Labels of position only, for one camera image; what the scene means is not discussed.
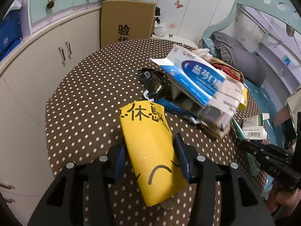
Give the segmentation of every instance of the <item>table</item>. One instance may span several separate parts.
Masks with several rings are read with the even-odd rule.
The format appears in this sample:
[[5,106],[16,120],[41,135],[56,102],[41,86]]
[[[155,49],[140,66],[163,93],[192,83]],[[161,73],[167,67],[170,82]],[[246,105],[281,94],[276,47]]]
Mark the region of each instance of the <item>table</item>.
[[[172,47],[173,42],[168,40],[126,41],[89,55],[71,70],[46,105],[48,159],[54,175],[70,161],[76,164],[91,162],[105,154],[111,145],[124,142],[118,108],[142,99],[145,88],[137,70],[147,67],[163,72],[149,58],[164,58]],[[247,108],[237,112],[235,118],[241,122],[242,118],[257,114],[260,110],[248,94]],[[267,175],[262,171],[256,177],[250,175],[246,155],[236,148],[237,137],[233,129],[217,140],[174,114],[165,112],[165,116],[171,131],[180,132],[185,143],[216,163],[237,162],[251,177],[258,192],[263,190]],[[187,225],[195,185],[187,185],[175,194],[171,198],[175,208],[166,210],[160,205],[145,206],[129,159],[123,177],[117,185],[109,185],[117,225]],[[83,211],[85,224],[89,225],[87,190],[88,185],[83,192]],[[214,225],[219,225],[220,203],[221,190],[217,182]]]

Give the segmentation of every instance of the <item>blue printed logo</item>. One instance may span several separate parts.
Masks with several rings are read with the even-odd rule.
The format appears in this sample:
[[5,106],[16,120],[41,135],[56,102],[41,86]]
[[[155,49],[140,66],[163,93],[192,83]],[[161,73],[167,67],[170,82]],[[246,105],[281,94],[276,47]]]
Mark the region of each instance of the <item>blue printed logo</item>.
[[182,69],[199,88],[213,96],[221,86],[225,78],[212,68],[196,61],[186,60],[182,63]]

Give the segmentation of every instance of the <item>yellow cardboard tube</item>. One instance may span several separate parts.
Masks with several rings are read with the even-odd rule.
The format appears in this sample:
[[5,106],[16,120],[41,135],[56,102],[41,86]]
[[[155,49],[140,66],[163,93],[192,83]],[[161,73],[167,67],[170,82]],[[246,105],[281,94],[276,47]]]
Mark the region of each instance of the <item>yellow cardboard tube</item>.
[[119,118],[145,204],[155,205],[180,191],[187,182],[178,166],[164,107],[137,101],[120,108]]

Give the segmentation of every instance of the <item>cardboard box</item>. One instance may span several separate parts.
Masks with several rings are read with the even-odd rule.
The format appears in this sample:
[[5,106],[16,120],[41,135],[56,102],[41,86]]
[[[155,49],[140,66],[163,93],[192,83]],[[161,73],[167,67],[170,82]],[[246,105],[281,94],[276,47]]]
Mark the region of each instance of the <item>cardboard box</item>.
[[133,39],[149,39],[155,3],[107,0],[101,9],[101,47]]
[[268,134],[264,129],[263,121],[269,118],[269,113],[261,113],[249,118],[244,118],[242,130],[246,137],[252,140],[267,139]]
[[243,111],[247,106],[247,99],[248,99],[248,89],[246,87],[243,88],[243,101],[240,102],[238,106],[239,111]]

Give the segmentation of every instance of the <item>barcode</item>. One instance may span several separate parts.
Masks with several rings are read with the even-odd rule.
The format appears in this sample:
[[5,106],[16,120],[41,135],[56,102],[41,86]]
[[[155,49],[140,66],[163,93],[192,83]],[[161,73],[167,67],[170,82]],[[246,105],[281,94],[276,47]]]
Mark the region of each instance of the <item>barcode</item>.
[[149,77],[151,76],[148,71],[144,72],[144,75],[146,76],[147,79],[149,79]]
[[248,137],[260,137],[260,133],[248,133]]

